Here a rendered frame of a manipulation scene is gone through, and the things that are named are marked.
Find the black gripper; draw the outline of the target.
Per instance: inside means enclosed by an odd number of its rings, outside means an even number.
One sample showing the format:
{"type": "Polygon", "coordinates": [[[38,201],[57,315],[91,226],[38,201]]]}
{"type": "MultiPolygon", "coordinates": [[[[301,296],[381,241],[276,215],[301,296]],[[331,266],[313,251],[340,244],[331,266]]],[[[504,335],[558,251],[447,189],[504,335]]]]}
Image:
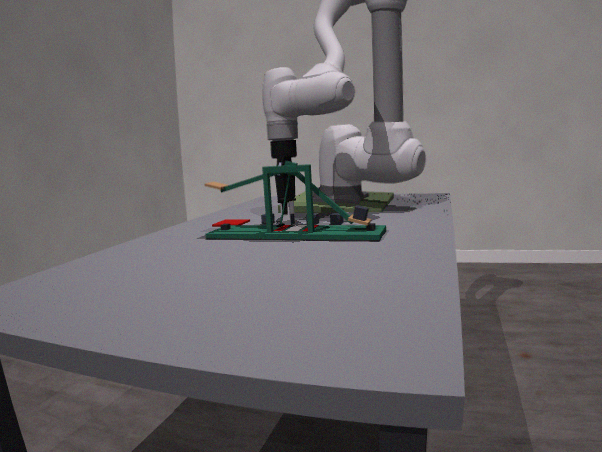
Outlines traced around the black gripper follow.
{"type": "MultiPolygon", "coordinates": [[[[297,156],[296,140],[283,140],[283,141],[270,141],[271,144],[271,157],[277,158],[277,166],[284,165],[285,161],[291,161],[292,157],[297,156]]],[[[281,215],[286,191],[288,174],[281,173],[275,175],[276,190],[278,203],[280,203],[281,215]]],[[[282,223],[285,225],[291,225],[291,214],[294,214],[294,201],[295,198],[295,175],[290,174],[289,186],[287,191],[284,215],[282,223]]]]}

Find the red flat square plate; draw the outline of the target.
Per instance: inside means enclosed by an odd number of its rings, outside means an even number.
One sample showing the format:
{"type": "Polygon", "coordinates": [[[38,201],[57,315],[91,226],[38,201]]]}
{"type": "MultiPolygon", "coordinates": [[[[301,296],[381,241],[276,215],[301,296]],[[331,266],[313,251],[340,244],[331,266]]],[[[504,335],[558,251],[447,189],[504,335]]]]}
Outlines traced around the red flat square plate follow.
{"type": "Polygon", "coordinates": [[[222,225],[222,224],[243,225],[247,222],[250,222],[250,219],[223,220],[218,223],[212,224],[212,227],[221,227],[220,225],[222,225]]]}

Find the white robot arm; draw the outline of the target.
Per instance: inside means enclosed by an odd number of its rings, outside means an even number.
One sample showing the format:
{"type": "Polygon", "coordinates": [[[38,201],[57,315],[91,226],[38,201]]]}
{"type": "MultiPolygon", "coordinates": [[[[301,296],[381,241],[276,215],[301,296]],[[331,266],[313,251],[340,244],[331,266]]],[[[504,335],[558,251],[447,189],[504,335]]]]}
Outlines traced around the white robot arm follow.
{"type": "Polygon", "coordinates": [[[350,6],[361,3],[372,16],[374,122],[365,137],[350,124],[330,126],[323,134],[319,189],[335,203],[360,204],[369,197],[362,193],[361,181],[399,183],[424,170],[425,150],[403,122],[401,12],[407,0],[321,0],[314,33],[325,62],[298,80],[290,68],[271,69],[263,82],[268,140],[297,139],[298,116],[347,107],[355,87],[343,74],[345,55],[333,26],[350,6]]]}

